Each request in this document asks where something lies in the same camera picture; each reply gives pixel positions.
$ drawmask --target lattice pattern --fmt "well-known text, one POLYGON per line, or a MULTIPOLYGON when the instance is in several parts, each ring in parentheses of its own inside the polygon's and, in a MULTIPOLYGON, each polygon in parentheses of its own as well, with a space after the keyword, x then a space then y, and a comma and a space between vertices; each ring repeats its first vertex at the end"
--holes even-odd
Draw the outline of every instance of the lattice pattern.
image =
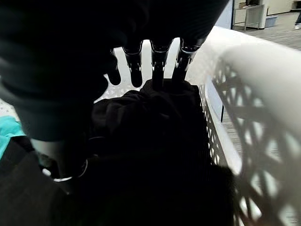
POLYGON ((213 83, 242 145, 235 225, 301 225, 299 141, 229 65, 218 62, 213 83))
POLYGON ((96 103, 100 100, 103 100, 103 99, 121 97, 130 90, 139 91, 141 89, 141 88, 135 88, 132 85, 129 78, 123 78, 123 79, 126 79, 126 80, 122 81, 118 86, 114 86, 111 83, 109 83, 108 88, 105 91, 105 93, 100 98, 98 98, 96 101, 94 101, 94 103, 96 103))
POLYGON ((221 142, 216 134, 216 129, 208 109, 208 103, 205 98, 205 86, 202 85, 199 87, 199 89, 200 89, 201 104, 207 123, 206 129, 209 138, 208 147, 210 151, 210 156, 212 158, 213 164, 227 166, 227 162, 222 150, 221 142))
POLYGON ((16 118, 17 121, 19 121, 19 118, 15 112, 14 107, 0 99, 0 117, 6 115, 13 116, 16 118))

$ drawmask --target wall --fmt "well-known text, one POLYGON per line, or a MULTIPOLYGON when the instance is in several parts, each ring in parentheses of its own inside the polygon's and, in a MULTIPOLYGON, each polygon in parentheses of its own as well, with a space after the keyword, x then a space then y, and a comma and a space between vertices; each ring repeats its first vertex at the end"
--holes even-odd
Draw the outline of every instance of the wall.
POLYGON ((293 0, 270 0, 268 15, 289 12, 292 4, 293 0))
POLYGON ((216 22, 216 26, 231 29, 233 0, 230 0, 216 22))

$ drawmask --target black fabric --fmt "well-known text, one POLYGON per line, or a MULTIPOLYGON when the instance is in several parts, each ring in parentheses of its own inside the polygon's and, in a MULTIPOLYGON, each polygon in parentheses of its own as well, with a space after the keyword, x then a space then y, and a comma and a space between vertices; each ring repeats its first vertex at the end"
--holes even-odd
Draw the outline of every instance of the black fabric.
POLYGON ((9 175, 25 155, 33 150, 26 136, 12 137, 0 159, 0 180, 9 175))
POLYGON ((174 90, 170 80, 156 92, 147 81, 96 103, 76 195, 20 150, 0 180, 0 225, 233 225, 232 173, 212 165, 198 93, 187 82, 174 90))

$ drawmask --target robotic hand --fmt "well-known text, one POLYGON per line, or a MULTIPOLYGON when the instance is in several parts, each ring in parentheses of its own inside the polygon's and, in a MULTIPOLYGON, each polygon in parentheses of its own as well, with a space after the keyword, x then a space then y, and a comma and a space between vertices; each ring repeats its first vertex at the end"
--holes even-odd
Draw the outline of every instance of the robotic hand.
POLYGON ((42 172, 66 193, 85 173, 91 108, 108 85, 103 75, 113 85, 121 81, 115 47, 123 47, 132 83, 139 87, 142 42, 150 39, 153 88, 159 90, 170 45, 180 37, 172 80, 181 83, 227 2, 2 1, 0 98, 15 107, 42 172))

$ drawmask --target teal fabric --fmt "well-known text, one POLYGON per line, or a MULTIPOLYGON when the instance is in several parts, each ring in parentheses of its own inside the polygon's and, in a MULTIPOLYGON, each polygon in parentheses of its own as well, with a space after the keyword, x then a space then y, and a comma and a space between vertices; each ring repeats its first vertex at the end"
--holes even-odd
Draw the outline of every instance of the teal fabric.
POLYGON ((12 116, 0 117, 0 159, 11 137, 24 136, 21 124, 12 116))

